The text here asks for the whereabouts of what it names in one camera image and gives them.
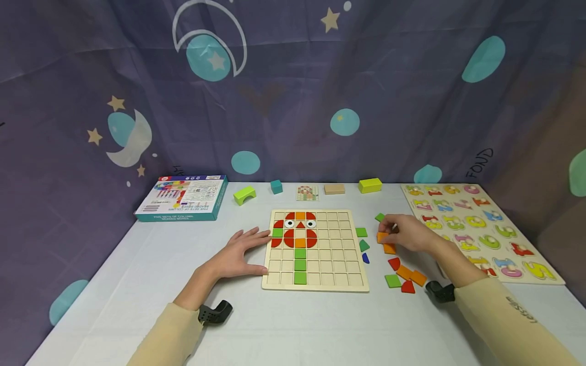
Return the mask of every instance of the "beige sleeve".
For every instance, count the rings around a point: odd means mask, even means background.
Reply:
[[[199,311],[167,304],[127,366],[182,366],[202,332]]]
[[[464,318],[503,365],[580,366],[496,278],[455,289],[455,297]]]

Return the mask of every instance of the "fabric backdrop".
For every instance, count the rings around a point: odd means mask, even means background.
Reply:
[[[585,15],[580,0],[4,1],[0,364],[26,362],[159,175],[479,183],[586,302]]]

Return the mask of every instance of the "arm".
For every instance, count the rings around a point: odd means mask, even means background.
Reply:
[[[220,278],[264,275],[267,268],[247,264],[244,252],[266,244],[269,231],[258,227],[235,233],[228,244],[197,268],[175,301],[167,305],[155,325],[138,346],[127,366],[181,366],[193,352],[203,326],[199,307]]]
[[[386,215],[380,232],[412,251],[430,254],[452,281],[456,304],[503,365],[579,365],[570,352],[497,280],[410,215]]]

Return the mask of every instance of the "wooden puzzle board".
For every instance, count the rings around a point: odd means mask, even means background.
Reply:
[[[402,184],[413,214],[502,282],[564,285],[555,269],[477,184]]]
[[[263,289],[368,292],[349,210],[273,210]]]

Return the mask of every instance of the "crescent moon print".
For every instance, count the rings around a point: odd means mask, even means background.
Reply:
[[[207,29],[191,30],[177,41],[177,23],[179,22],[179,17],[187,8],[196,4],[213,6],[225,13],[234,22],[242,39],[243,58],[239,67],[237,67],[234,55],[228,45],[226,45],[226,42]],[[173,19],[173,43],[175,44],[175,50],[179,52],[181,46],[191,37],[193,39],[186,47],[186,55],[193,73],[200,78],[207,81],[220,81],[228,75],[231,68],[233,76],[240,74],[244,69],[248,55],[246,38],[234,14],[224,6],[212,0],[190,0],[181,5]]]
[[[130,167],[138,163],[142,153],[152,142],[151,126],[145,117],[137,110],[134,110],[134,115],[133,124],[132,118],[124,113],[115,112],[108,118],[110,133],[123,149],[106,154],[114,164],[121,167]]]

